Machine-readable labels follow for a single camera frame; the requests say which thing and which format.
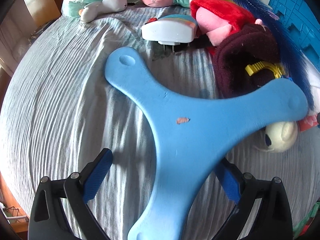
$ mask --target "bed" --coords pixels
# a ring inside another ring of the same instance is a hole
[[[108,55],[122,46],[133,47],[170,90],[218,97],[211,58],[204,49],[173,55],[142,39],[140,28],[149,18],[175,13],[189,10],[134,6],[90,24],[61,17],[32,45],[12,78],[0,114],[0,170],[27,214],[41,177],[66,178],[107,147],[115,165],[88,205],[111,239],[127,239],[151,194],[155,144],[141,110],[105,80]],[[315,127],[301,133],[289,151],[267,154],[259,150],[259,131],[226,157],[257,179],[280,177],[297,225],[320,196],[319,139]],[[63,204],[72,230],[82,237],[68,203]],[[215,174],[210,174],[191,207],[183,239],[211,239],[232,208]]]

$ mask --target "black eye spot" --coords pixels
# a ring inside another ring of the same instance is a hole
[[[271,140],[270,140],[270,137],[266,134],[266,145],[269,147],[269,146],[271,146]]]

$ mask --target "white plush toy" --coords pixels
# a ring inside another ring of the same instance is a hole
[[[98,15],[105,13],[121,12],[128,6],[127,0],[102,0],[92,2],[79,11],[80,20],[84,23],[93,21]]]
[[[297,122],[277,122],[266,127],[268,152],[280,153],[292,147],[298,136]]]

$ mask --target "striped fabric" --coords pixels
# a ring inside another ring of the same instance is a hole
[[[217,98],[205,50],[172,55],[142,39],[140,28],[149,18],[173,13],[189,10],[132,7],[90,24],[60,18],[32,45],[12,78],[0,115],[0,170],[28,214],[42,176],[66,178],[108,147],[115,165],[88,204],[111,239],[126,240],[150,197],[155,144],[140,109],[104,79],[108,55],[122,46],[134,47],[167,88],[190,97]],[[296,225],[320,196],[320,129],[300,134],[285,153],[254,148],[262,144],[257,132],[227,158],[258,179],[282,178]],[[82,237],[68,203],[64,208],[74,233]],[[232,208],[211,174],[190,210],[183,239],[211,239]]]

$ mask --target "blue plastic basket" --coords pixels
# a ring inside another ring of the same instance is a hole
[[[304,0],[270,0],[291,38],[320,71],[320,24]]]

